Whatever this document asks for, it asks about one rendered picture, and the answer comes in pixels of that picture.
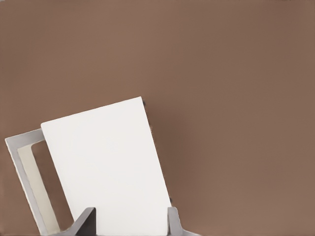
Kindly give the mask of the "white oven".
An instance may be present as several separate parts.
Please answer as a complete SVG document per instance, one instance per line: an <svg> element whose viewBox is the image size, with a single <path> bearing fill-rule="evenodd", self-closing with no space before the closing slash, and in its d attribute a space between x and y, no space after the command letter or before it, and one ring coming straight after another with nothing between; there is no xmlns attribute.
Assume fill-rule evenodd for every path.
<svg viewBox="0 0 315 236"><path fill-rule="evenodd" d="M141 97L42 123L71 214L101 236L166 236L169 194Z"/></svg>

